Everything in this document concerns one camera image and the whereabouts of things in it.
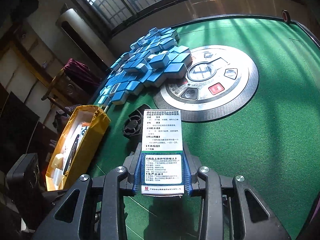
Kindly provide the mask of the long white medicine carton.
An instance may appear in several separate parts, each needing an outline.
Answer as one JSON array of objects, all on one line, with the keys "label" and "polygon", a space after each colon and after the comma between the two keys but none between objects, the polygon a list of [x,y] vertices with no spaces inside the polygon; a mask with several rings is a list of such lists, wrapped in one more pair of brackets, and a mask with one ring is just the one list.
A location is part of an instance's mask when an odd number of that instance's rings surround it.
[{"label": "long white medicine carton", "polygon": [[181,196],[184,194],[181,112],[146,109],[143,116],[141,193]]}]

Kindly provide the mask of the yellow cardboard box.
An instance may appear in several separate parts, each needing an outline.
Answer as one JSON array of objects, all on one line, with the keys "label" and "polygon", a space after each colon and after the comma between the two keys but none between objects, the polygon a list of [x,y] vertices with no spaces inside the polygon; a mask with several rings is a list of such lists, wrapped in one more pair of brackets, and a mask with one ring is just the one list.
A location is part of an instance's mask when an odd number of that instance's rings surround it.
[{"label": "yellow cardboard box", "polygon": [[47,191],[70,188],[86,173],[111,120],[98,106],[78,106],[69,118],[46,172]]}]

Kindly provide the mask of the black fan part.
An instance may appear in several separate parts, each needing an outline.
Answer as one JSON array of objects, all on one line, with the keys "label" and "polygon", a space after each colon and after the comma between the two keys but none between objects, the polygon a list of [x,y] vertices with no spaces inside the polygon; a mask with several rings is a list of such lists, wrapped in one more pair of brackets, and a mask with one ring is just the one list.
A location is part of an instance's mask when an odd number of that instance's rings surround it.
[{"label": "black fan part", "polygon": [[123,136],[130,140],[141,140],[143,132],[143,117],[144,111],[150,109],[147,104],[142,104],[131,114],[129,114],[127,120],[123,125]]}]

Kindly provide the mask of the black curved band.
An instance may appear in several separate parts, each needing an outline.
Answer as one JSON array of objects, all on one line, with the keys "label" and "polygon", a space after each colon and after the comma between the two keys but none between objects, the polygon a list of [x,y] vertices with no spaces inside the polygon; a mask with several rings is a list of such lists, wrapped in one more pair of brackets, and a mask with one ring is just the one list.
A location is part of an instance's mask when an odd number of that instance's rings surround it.
[{"label": "black curved band", "polygon": [[69,155],[68,155],[68,159],[67,159],[65,167],[63,169],[63,175],[65,175],[67,173],[67,171],[69,170],[69,168],[71,166],[73,157],[74,157],[74,155],[76,153],[76,149],[77,149],[77,146],[78,146],[79,137],[80,137],[80,135],[78,134],[75,137],[75,141],[72,144],[71,150],[70,150]]}]

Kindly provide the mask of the round table centre console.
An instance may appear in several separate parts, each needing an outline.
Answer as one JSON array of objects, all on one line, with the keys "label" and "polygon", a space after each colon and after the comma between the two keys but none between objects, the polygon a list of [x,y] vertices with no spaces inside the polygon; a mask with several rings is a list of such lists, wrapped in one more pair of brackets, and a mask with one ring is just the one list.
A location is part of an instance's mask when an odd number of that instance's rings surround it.
[{"label": "round table centre console", "polygon": [[224,118],[244,107],[259,84],[254,61],[230,46],[191,50],[192,64],[180,80],[167,80],[154,96],[159,109],[179,109],[185,122]]}]

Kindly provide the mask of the pile of blue mahjong tiles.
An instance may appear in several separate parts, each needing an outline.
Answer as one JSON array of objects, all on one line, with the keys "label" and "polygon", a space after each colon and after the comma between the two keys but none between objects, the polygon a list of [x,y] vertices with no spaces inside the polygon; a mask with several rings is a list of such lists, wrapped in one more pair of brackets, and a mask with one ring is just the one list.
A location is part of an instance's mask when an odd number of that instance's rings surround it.
[{"label": "pile of blue mahjong tiles", "polygon": [[188,47],[178,45],[179,40],[176,29],[150,29],[112,64],[95,103],[122,105],[129,95],[139,95],[146,87],[182,79],[193,59]]}]

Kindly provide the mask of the white air conditioner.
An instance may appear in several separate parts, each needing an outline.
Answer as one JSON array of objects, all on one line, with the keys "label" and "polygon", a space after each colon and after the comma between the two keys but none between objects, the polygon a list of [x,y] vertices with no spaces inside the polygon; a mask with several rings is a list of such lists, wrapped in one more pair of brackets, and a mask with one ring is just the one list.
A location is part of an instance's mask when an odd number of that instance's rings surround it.
[{"label": "white air conditioner", "polygon": [[107,70],[107,68],[115,62],[114,55],[104,42],[73,8],[61,14],[56,21],[56,25],[60,27],[101,70]]}]

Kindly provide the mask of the black tape roll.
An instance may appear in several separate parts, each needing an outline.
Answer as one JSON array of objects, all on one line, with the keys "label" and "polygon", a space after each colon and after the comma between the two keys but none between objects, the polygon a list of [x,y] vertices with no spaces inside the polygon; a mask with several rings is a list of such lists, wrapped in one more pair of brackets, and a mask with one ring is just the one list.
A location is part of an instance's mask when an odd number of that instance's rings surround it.
[{"label": "black tape roll", "polygon": [[281,15],[282,15],[283,21],[286,24],[290,24],[291,23],[291,16],[290,16],[290,14],[289,14],[289,12],[287,10],[282,10],[281,11]]}]

